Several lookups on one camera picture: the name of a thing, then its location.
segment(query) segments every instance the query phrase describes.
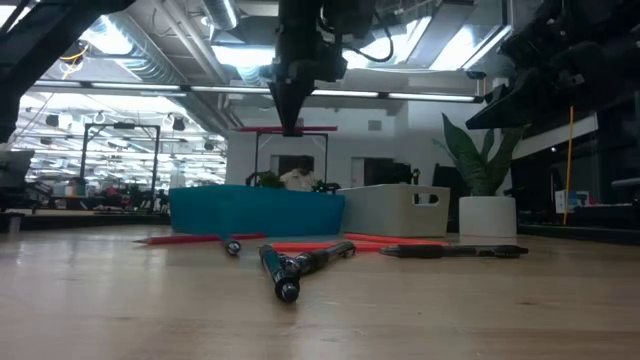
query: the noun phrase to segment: white storage bin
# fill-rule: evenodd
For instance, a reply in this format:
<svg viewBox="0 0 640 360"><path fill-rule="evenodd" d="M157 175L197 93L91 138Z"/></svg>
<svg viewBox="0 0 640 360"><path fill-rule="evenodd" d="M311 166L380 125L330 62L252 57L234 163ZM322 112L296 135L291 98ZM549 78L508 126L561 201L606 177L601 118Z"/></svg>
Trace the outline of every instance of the white storage bin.
<svg viewBox="0 0 640 360"><path fill-rule="evenodd" d="M416 185L378 185L339 191L346 198L342 229L348 233L444 237L447 233L450 189ZM434 204L414 204L414 195Z"/></svg>

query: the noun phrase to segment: red bar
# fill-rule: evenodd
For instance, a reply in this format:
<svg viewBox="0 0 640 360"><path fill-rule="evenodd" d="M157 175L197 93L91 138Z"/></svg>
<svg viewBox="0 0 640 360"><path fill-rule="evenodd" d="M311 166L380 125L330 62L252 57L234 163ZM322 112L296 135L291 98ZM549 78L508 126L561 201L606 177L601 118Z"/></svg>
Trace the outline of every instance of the red bar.
<svg viewBox="0 0 640 360"><path fill-rule="evenodd" d="M284 131L282 126L245 126L236 129L238 132L275 132L281 133ZM303 126L295 128L296 132L305 131L338 131L337 126Z"/></svg>
<svg viewBox="0 0 640 360"><path fill-rule="evenodd" d="M145 245L171 245L171 244L190 244L199 242L221 241L218 235L179 235L167 237L151 237L144 240L134 241L135 243Z"/></svg>
<svg viewBox="0 0 640 360"><path fill-rule="evenodd" d="M254 240L254 239L264 239L267 237L267 234L232 234L231 238L233 240Z"/></svg>
<svg viewBox="0 0 640 360"><path fill-rule="evenodd" d="M403 245L428 244L428 245L442 245L442 246L449 245L449 243L445 241L399 238L399 237L393 237L393 236L345 234L344 237L347 240L369 241L369 242L376 242L376 243L382 243L382 244L403 244Z"/></svg>
<svg viewBox="0 0 640 360"><path fill-rule="evenodd" d="M303 253L326 249L336 243L273 243L271 246L277 252ZM355 244L358 252L378 252L389 244Z"/></svg>

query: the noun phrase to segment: white pot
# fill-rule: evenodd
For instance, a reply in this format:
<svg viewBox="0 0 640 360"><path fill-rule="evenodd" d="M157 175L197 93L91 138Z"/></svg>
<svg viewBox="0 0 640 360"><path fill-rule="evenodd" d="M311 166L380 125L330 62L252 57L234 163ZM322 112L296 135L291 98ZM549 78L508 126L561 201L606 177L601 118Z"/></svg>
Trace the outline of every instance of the white pot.
<svg viewBox="0 0 640 360"><path fill-rule="evenodd" d="M460 198L460 235L515 238L518 235L516 200L504 196Z"/></svg>

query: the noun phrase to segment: blue bin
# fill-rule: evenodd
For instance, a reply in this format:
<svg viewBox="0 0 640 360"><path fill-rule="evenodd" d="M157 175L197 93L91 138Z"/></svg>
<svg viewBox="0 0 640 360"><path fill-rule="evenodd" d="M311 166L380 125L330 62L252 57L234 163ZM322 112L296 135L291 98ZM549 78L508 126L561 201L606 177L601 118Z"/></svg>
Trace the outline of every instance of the blue bin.
<svg viewBox="0 0 640 360"><path fill-rule="evenodd" d="M172 189L169 202L174 232L222 237L335 235L345 206L341 195L237 185Z"/></svg>

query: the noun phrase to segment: table surface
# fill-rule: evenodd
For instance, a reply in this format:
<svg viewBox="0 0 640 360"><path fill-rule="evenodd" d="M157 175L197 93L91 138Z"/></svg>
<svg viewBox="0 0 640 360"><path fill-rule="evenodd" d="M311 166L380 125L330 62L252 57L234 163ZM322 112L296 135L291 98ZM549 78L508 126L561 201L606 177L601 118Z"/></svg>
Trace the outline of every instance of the table surface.
<svg viewBox="0 0 640 360"><path fill-rule="evenodd" d="M523 237L520 260L361 254L280 303L217 243L129 226L0 238L0 358L632 359L640 248Z"/></svg>

